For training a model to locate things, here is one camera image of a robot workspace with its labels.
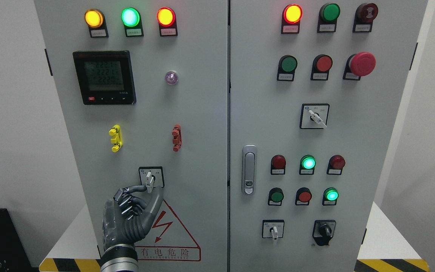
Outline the dark grey robotic hand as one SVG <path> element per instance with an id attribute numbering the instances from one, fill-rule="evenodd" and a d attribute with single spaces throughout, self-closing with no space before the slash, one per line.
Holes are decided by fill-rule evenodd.
<path id="1" fill-rule="evenodd" d="M 102 220 L 105 252 L 118 244 L 133 246 L 149 234 L 164 200 L 164 188 L 154 188 L 149 202 L 133 196 L 134 192 L 146 190 L 144 185 L 120 188 L 105 203 Z"/>

